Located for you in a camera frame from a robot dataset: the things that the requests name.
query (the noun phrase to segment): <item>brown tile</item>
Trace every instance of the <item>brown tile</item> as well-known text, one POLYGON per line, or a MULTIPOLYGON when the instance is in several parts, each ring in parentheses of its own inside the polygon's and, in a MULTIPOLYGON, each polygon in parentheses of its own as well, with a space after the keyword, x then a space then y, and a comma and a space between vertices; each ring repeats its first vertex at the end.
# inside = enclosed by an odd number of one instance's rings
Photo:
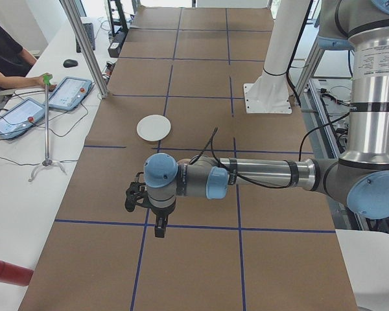
POLYGON ((138 30, 128 32, 120 57, 172 58, 177 30, 138 30))
MULTIPOLYGON (((295 160, 296 154, 250 154, 239 159, 295 160)), ((334 230, 327 199, 302 188, 266 189, 240 185, 242 227, 275 229, 334 230)))
MULTIPOLYGON (((298 152, 301 140, 307 133, 299 107, 292 107, 290 115, 247 114, 243 100, 234 100, 234 105, 234 130, 238 150, 298 152)), ((312 151, 308 139, 303 151, 312 151)))
POLYGON ((265 60, 271 32, 229 32, 231 60, 265 60))
POLYGON ((141 143, 152 146, 138 136, 137 124, 147 115, 163 115, 164 107, 165 97, 109 95, 98 108, 85 145, 128 146, 141 143))
MULTIPOLYGON (((162 150, 176 161, 191 159, 199 154, 196 151, 162 150)), ((233 157, 233 152, 217 152, 218 157, 233 157)), ((149 222, 154 224, 156 216, 151 213, 149 222)), ((238 227, 237 199, 235 187, 228 187, 226 197, 221 200, 207 198, 179 197, 176 209, 169 216, 172 225, 206 225, 213 227, 238 227)))
POLYGON ((54 223, 19 310, 126 310, 142 234, 142 227, 54 223))
POLYGON ((233 150, 230 99, 169 98, 165 116, 171 122, 171 133, 161 147, 201 150, 218 127, 214 148, 233 150))
POLYGON ((146 146, 84 148, 56 218, 144 223, 144 209, 125 210, 125 191, 154 153, 146 146))
POLYGON ((228 38, 223 31, 179 31, 176 58, 228 59, 228 38))
POLYGON ((229 8, 229 30, 272 30, 274 20, 267 8, 229 8))
POLYGON ((248 310, 357 311, 334 233, 243 232, 248 310))
POLYGON ((135 311, 242 310, 237 231, 149 228, 135 311))
POLYGON ((170 95, 230 97, 228 62, 206 60, 174 61, 170 95))
POLYGON ((180 29, 226 30, 224 8, 184 8, 180 29))
POLYGON ((244 96, 244 84, 255 83, 262 75, 264 62, 231 62, 230 75, 233 97, 244 96))
POLYGON ((132 27, 144 29, 178 29, 180 8, 140 6, 132 27))
POLYGON ((166 95, 170 71, 170 60, 119 58, 108 89, 116 95, 166 95))

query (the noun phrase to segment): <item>red cylinder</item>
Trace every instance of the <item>red cylinder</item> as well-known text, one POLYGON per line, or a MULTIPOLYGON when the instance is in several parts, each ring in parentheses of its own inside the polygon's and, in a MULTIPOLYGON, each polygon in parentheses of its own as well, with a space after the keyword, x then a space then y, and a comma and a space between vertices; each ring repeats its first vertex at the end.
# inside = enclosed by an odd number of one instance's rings
POLYGON ((0 282, 27 286, 32 278, 33 270, 9 264, 0 260, 0 282))

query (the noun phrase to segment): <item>white plate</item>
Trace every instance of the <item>white plate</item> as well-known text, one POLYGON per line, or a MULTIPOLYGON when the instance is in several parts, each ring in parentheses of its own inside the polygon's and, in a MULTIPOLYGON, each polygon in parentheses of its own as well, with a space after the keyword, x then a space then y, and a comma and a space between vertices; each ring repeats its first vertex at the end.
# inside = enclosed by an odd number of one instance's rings
POLYGON ((170 129, 170 121, 162 115, 149 115, 137 124, 138 135, 146 141, 159 141, 169 134, 170 129))

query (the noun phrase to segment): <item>person's hand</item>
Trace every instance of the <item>person's hand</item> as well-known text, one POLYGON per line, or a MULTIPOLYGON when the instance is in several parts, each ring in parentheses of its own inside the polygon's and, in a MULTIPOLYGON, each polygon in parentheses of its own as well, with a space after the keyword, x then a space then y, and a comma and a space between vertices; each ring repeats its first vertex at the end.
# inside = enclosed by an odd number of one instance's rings
MULTIPOLYGON (((50 73, 43 73, 41 76, 37 76, 36 79, 38 81, 38 85, 41 86, 42 88, 45 88, 45 82, 43 81, 43 76, 49 76, 50 73)), ((49 91, 53 91, 56 87, 56 84, 51 84, 49 86, 49 91)))

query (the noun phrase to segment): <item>black mouse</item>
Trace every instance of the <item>black mouse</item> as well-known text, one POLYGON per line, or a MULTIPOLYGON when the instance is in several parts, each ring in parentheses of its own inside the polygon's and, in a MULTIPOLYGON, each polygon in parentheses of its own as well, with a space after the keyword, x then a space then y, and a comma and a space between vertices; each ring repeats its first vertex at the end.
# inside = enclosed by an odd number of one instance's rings
POLYGON ((65 68, 75 67, 77 65, 78 65, 78 62, 76 60, 66 60, 66 61, 64 61, 64 67, 65 68))

